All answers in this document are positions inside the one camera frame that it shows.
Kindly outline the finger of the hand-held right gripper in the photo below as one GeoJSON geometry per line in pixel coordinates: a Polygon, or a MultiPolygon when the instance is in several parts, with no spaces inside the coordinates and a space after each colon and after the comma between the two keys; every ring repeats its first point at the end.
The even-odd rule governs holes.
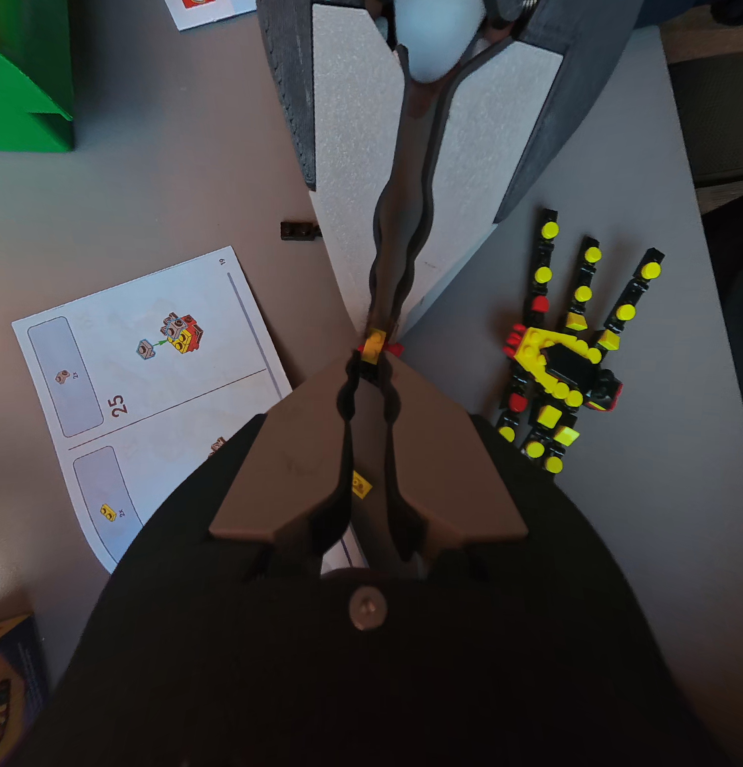
{"type": "Polygon", "coordinates": [[[397,335],[493,230],[563,61],[558,52],[504,40],[471,58],[440,91],[415,185],[423,210],[406,254],[412,279],[397,335]]]}
{"type": "Polygon", "coordinates": [[[312,7],[315,191],[311,201],[347,313],[365,329],[374,213],[392,169],[404,72],[364,8],[312,7]]]}

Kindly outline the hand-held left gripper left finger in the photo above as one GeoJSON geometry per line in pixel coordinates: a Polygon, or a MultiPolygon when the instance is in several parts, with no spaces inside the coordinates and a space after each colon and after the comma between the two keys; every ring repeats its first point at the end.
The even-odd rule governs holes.
{"type": "Polygon", "coordinates": [[[269,544],[317,563],[350,522],[351,421],[360,352],[339,358],[273,406],[213,522],[214,538],[269,544]]]}

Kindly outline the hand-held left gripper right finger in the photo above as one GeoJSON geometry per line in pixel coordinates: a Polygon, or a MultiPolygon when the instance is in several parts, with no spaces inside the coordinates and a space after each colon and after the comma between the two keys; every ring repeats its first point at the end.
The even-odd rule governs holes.
{"type": "Polygon", "coordinates": [[[399,556],[524,539],[528,528],[470,415],[390,354],[378,361],[389,530],[399,556]]]}

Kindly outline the small yellow red lego assembly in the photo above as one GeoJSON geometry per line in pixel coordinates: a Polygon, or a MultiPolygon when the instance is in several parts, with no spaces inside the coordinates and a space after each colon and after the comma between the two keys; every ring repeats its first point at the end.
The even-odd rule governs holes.
{"type": "Polygon", "coordinates": [[[383,352],[388,352],[399,358],[404,352],[403,344],[393,338],[382,329],[368,327],[365,331],[365,339],[357,347],[362,363],[377,365],[383,352]]]}

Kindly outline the lego instruction booklet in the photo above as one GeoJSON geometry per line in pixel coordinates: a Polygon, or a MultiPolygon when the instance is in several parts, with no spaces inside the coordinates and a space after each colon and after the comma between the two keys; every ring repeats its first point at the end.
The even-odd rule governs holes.
{"type": "Polygon", "coordinates": [[[291,392],[230,246],[12,329],[108,573],[188,475],[291,392]]]}

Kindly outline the black yellow lego spider model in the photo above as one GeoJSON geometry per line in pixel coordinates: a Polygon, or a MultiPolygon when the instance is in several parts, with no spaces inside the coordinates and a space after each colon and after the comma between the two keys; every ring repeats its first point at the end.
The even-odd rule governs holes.
{"type": "Polygon", "coordinates": [[[587,304],[603,253],[598,240],[584,237],[565,312],[548,328],[551,258],[559,232],[558,212],[542,209],[536,219],[521,321],[512,326],[503,346],[511,377],[496,424],[499,435],[514,443],[521,417],[528,415],[529,433],[520,452],[551,475],[562,471],[567,449],[580,436],[579,411],[609,413],[616,407],[623,384],[604,366],[604,359],[619,349],[625,327],[635,318],[639,300],[661,276],[664,260],[659,250],[646,251],[603,327],[586,339],[587,304]]]}

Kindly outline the purple yellow lego box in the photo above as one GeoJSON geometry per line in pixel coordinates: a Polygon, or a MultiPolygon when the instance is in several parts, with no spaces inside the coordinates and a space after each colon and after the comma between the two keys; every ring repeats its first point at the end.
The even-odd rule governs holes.
{"type": "Polygon", "coordinates": [[[8,762],[49,695],[34,615],[0,621],[0,766],[8,762]]]}

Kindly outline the dark chair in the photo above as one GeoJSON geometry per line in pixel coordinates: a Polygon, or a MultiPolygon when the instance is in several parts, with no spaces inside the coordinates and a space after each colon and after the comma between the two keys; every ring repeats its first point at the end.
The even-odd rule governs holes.
{"type": "Polygon", "coordinates": [[[668,70],[694,184],[743,181],[743,52],[668,70]]]}

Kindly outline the white leaflet with red logo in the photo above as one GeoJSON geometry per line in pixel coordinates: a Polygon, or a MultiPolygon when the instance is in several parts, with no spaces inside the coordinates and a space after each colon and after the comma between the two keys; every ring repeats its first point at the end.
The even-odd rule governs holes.
{"type": "Polygon", "coordinates": [[[256,1],[166,0],[165,4],[181,32],[256,11],[256,1]]]}

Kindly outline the green box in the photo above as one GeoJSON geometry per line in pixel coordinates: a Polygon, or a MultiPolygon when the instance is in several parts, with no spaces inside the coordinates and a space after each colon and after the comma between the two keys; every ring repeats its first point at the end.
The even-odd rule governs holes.
{"type": "Polygon", "coordinates": [[[0,1],[0,151],[73,150],[67,1],[0,1]]]}

